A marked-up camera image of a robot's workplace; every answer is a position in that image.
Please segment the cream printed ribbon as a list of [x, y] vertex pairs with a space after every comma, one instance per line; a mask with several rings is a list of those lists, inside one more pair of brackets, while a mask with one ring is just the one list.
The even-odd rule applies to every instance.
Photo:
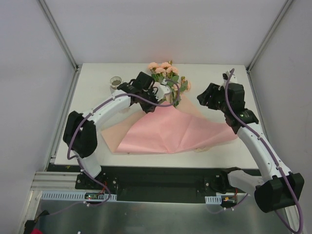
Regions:
[[[211, 147], [203, 147], [203, 148], [196, 148], [194, 149], [193, 151], [196, 152], [196, 153], [200, 153], [200, 152], [205, 152], [205, 151], [208, 151], [210, 150]], [[128, 155], [133, 155], [133, 154], [142, 154], [142, 153], [127, 153]]]

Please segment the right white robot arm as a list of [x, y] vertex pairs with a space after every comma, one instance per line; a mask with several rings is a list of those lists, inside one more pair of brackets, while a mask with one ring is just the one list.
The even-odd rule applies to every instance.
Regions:
[[264, 137], [256, 115], [245, 108], [244, 96], [243, 85], [237, 83], [230, 83], [227, 88], [210, 83], [197, 96], [200, 105], [224, 114], [226, 123], [246, 145], [261, 173], [252, 176], [238, 167], [223, 169], [211, 186], [219, 193], [238, 188], [252, 195], [265, 213], [295, 205], [304, 178], [300, 173], [294, 174], [277, 156]]

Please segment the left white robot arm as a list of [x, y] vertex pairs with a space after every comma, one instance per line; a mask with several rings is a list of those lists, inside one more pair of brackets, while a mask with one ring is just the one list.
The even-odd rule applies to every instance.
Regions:
[[72, 111], [67, 119], [63, 141], [68, 146], [67, 158], [76, 158], [82, 169], [89, 175], [86, 184], [93, 190], [103, 184], [100, 176], [101, 166], [96, 159], [95, 151], [98, 146], [98, 132], [105, 121], [118, 112], [138, 103], [146, 112], [155, 110], [164, 98], [167, 87], [155, 84], [154, 79], [140, 72], [136, 79], [120, 84], [117, 89], [99, 106], [78, 113]]

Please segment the pink flower bunch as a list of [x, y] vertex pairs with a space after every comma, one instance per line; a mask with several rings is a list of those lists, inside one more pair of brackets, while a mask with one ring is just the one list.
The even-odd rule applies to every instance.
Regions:
[[173, 103], [177, 107], [181, 101], [181, 95], [190, 91], [191, 83], [184, 76], [179, 75], [179, 71], [173, 66], [172, 61], [163, 62], [161, 64], [152, 62], [148, 65], [148, 70], [155, 82], [159, 84], [166, 82], [171, 89], [171, 93], [166, 95], [165, 99], [169, 103]]

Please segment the pink wrapping paper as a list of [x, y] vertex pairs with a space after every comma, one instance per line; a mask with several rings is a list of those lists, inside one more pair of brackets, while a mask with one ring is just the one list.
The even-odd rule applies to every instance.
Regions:
[[174, 154], [237, 138], [227, 124], [205, 118], [186, 96], [177, 107], [156, 107], [148, 114], [134, 109], [122, 111], [127, 117], [101, 132], [111, 152]]

